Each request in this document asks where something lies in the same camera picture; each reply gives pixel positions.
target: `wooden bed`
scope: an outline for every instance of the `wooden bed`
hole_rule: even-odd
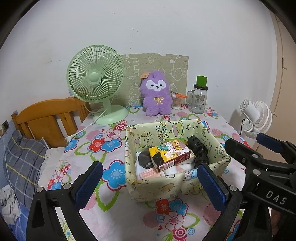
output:
[[[12,114],[15,127],[28,138],[44,139],[54,147],[64,147],[67,141],[57,123],[56,115],[61,118],[67,135],[75,134],[77,126],[73,112],[78,111],[81,122],[89,114],[84,102],[75,98],[45,100],[25,108],[22,112]]]

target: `glass jar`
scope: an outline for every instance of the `glass jar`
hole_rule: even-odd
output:
[[[207,89],[207,86],[201,87],[194,84],[194,90],[188,91],[186,102],[191,112],[203,114],[207,101]]]

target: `fan center cap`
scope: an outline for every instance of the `fan center cap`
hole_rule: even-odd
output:
[[[91,72],[89,74],[89,81],[92,83],[97,82],[100,79],[100,75],[97,72]]]

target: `barcode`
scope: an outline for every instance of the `barcode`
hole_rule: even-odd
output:
[[[164,163],[163,165],[159,166],[159,170],[163,171],[169,167],[172,167],[175,164],[175,161],[169,161],[168,163]]]

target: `black wire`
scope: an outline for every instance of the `black wire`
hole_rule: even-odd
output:
[[[245,121],[246,119],[243,119],[242,120],[242,123]],[[241,132],[240,132],[240,135],[242,134],[242,125],[241,125]]]

